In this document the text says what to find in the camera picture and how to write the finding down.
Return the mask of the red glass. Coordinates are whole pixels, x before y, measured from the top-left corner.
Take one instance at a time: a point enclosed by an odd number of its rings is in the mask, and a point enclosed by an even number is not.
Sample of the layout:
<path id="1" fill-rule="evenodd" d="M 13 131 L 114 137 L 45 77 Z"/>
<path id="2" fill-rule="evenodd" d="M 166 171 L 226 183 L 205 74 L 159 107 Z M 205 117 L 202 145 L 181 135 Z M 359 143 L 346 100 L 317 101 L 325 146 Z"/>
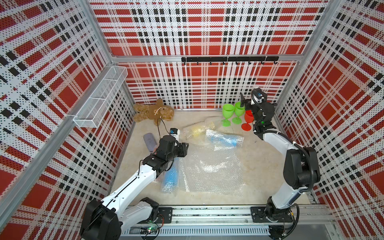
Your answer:
<path id="1" fill-rule="evenodd" d="M 252 129 L 252 123 L 254 122 L 254 116 L 251 110 L 247 110 L 245 112 L 245 123 L 242 124 L 242 129 L 246 132 L 251 131 Z"/>

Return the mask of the green wine glass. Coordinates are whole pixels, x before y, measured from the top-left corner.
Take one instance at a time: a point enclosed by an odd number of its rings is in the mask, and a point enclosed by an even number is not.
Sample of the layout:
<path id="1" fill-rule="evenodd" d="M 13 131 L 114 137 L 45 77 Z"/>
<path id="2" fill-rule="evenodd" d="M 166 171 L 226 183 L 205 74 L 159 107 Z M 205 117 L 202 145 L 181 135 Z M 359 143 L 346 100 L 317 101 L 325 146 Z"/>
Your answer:
<path id="1" fill-rule="evenodd" d="M 222 114 L 224 120 L 222 120 L 223 127 L 229 127 L 231 125 L 230 118 L 233 116 L 235 112 L 235 106 L 232 104 L 225 104 L 222 107 Z"/>
<path id="2" fill-rule="evenodd" d="M 242 105 L 242 102 L 237 102 L 234 111 L 236 117 L 232 119 L 232 122 L 236 125 L 240 125 L 242 123 L 241 116 L 245 114 L 245 111 L 245 106 Z"/>

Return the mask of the light blue glass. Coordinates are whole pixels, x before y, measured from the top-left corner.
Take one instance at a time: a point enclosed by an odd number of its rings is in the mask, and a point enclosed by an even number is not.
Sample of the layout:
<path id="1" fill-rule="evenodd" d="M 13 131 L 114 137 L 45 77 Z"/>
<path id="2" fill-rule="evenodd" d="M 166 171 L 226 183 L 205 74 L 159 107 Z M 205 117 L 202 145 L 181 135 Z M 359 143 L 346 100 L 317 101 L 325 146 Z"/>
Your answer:
<path id="1" fill-rule="evenodd" d="M 205 141 L 214 145 L 218 150 L 240 148 L 243 145 L 244 137 L 234 134 L 225 134 L 214 130 L 207 130 Z"/>

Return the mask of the bubble wrap sheet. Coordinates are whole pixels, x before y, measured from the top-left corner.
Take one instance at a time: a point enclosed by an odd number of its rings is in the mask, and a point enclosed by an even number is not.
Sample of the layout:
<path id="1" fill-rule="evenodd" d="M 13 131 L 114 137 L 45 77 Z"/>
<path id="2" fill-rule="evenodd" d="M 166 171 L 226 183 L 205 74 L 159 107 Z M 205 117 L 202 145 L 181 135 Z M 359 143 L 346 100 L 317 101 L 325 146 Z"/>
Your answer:
<path id="1" fill-rule="evenodd" d="M 191 145 L 180 159 L 179 184 L 191 193 L 243 196 L 243 170 L 236 150 Z"/>

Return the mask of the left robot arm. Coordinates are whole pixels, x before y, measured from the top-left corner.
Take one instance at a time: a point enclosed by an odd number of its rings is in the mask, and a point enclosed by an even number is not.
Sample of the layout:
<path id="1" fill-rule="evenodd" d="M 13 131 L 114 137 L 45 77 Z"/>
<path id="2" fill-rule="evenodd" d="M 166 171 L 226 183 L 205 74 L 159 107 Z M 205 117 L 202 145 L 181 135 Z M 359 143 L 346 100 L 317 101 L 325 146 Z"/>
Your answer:
<path id="1" fill-rule="evenodd" d="M 130 207 L 139 193 L 163 172 L 176 158 L 188 154 L 189 144 L 180 143 L 177 134 L 165 135 L 153 153 L 139 162 L 138 170 L 118 189 L 102 200 L 90 201 L 80 228 L 83 240 L 117 240 L 121 234 L 142 221 L 155 222 L 159 204 L 150 198 Z"/>

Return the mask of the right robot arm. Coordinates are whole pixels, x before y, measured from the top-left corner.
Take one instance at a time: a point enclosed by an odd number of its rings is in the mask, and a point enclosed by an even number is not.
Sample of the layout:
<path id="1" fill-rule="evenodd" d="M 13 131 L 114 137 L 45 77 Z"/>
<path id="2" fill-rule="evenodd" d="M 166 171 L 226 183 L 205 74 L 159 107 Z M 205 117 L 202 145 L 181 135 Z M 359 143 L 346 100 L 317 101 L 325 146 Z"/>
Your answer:
<path id="1" fill-rule="evenodd" d="M 251 92 L 246 99 L 241 94 L 241 107 L 251 111 L 253 133 L 262 141 L 272 145 L 284 159 L 283 177 L 285 182 L 267 200 L 261 218 L 270 222 L 286 220 L 294 202 L 304 193 L 310 192 L 321 180 L 317 152 L 312 147 L 303 147 L 279 132 L 272 123 L 277 104 L 267 101 L 268 95 L 260 88 Z"/>

